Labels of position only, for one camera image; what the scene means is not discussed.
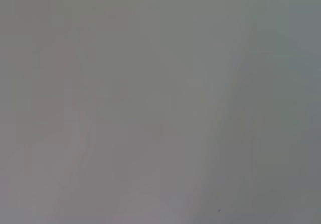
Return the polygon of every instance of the gray wall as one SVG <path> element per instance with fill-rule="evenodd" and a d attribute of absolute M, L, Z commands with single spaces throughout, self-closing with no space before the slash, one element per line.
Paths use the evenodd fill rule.
<path fill-rule="evenodd" d="M 0 222 L 319 220 L 316 5 L 0 0 Z"/>

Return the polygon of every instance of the wall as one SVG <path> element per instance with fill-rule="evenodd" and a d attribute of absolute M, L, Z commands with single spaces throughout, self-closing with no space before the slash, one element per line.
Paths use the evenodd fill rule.
<path fill-rule="evenodd" d="M 320 3 L 262 2 L 195 223 L 320 222 Z"/>
<path fill-rule="evenodd" d="M 0 220 L 192 222 L 256 0 L 0 1 Z"/>

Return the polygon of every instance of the white surface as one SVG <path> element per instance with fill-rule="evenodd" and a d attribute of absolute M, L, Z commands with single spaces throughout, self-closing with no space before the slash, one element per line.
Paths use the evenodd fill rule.
<path fill-rule="evenodd" d="M 319 153 L 319 120 L 311 113 L 319 109 L 312 93 L 318 90 L 318 58 L 278 33 L 257 33 L 258 46 L 241 68 L 247 80 L 236 81 L 232 106 L 227 105 L 260 1 L 0 0 L 0 222 L 267 220 L 271 209 L 264 203 L 277 203 L 280 195 L 280 210 L 270 222 L 316 213 L 319 202 L 312 196 L 319 193 L 313 185 L 319 165 L 311 154 Z M 273 26 L 317 52 L 317 35 L 294 34 L 302 32 L 298 22 L 287 27 L 297 8 L 282 18 L 271 2 L 257 29 Z M 309 62 L 310 78 L 278 75 L 258 57 L 268 47 L 276 63 L 283 63 L 280 48 L 300 59 L 295 70 L 304 71 L 303 62 Z M 256 61 L 261 65 L 253 75 Z M 277 86 L 267 87 L 270 77 L 291 93 L 287 104 L 311 109 L 303 118 L 311 127 L 306 134 L 315 139 L 299 134 L 303 122 L 289 125 L 284 135 L 274 130 L 282 101 L 270 102 L 280 106 L 279 114 L 264 102 L 256 109 L 265 95 L 282 96 Z M 296 97 L 300 87 L 306 95 Z M 219 126 L 224 109 L 226 121 Z M 301 147 L 299 137 L 309 148 Z M 285 157 L 290 165 L 271 139 L 283 143 L 282 153 L 298 140 Z M 301 154 L 310 160 L 306 166 L 295 162 Z M 276 165 L 264 169 L 271 158 Z M 271 189 L 275 198 L 253 210 L 251 198 Z"/>

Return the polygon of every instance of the blurry background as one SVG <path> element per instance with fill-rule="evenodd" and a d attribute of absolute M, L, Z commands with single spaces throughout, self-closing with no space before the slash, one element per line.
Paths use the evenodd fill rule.
<path fill-rule="evenodd" d="M 0 0 L 0 222 L 319 222 L 319 6 Z"/>

